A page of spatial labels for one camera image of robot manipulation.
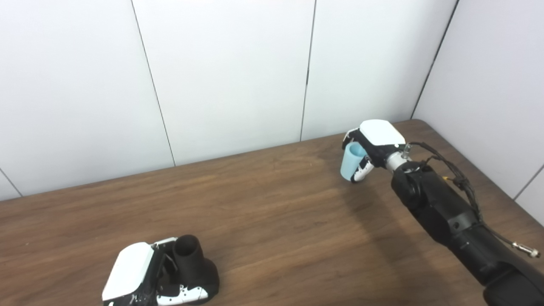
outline connector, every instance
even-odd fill
[[[524,246],[523,244],[519,244],[517,242],[512,243],[512,247],[524,252],[531,258],[540,258],[540,252],[537,249],[529,248],[528,246]]]
[[[403,153],[402,153],[402,155],[400,155],[400,157],[404,158],[405,160],[408,159],[408,155],[410,154],[410,150],[412,150],[412,145],[407,143],[404,146]]]

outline black robotic arm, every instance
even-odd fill
[[[392,172],[391,187],[399,199],[432,239],[446,246],[485,287],[488,305],[544,305],[544,275],[507,248],[498,239],[505,238],[484,223],[474,190],[455,165],[424,143],[413,144],[434,155],[426,161],[412,161],[408,157],[410,144],[405,144],[400,133],[384,120],[367,120],[350,130],[342,148],[352,141],[363,146],[366,160],[373,166]],[[428,165],[432,158],[445,162],[454,172],[453,183],[467,193],[469,202]],[[358,178],[362,180],[365,175],[359,173]],[[540,256],[535,249],[510,244],[530,257]]]

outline black cylindrical object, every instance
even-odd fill
[[[188,290],[202,287],[208,293],[207,299],[191,302],[190,305],[204,304],[219,292],[217,268],[210,259],[204,258],[200,242],[195,236],[183,235],[176,240],[174,258],[180,283]]]

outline robotic hand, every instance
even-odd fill
[[[102,300],[104,306],[200,305],[218,292],[217,268],[203,257],[198,239],[184,235],[124,248]]]
[[[425,143],[406,144],[404,137],[385,120],[367,120],[348,131],[342,149],[357,141],[366,156],[351,178],[362,180],[374,167],[393,174],[391,187],[404,206],[436,242],[446,246],[483,286],[484,300],[491,306],[544,305],[544,275],[501,243],[540,257],[536,249],[512,242],[485,224],[469,180],[451,162]],[[415,162],[411,145],[433,155]],[[444,162],[455,177],[439,176],[428,165],[431,159]],[[446,180],[467,194],[468,202]]]

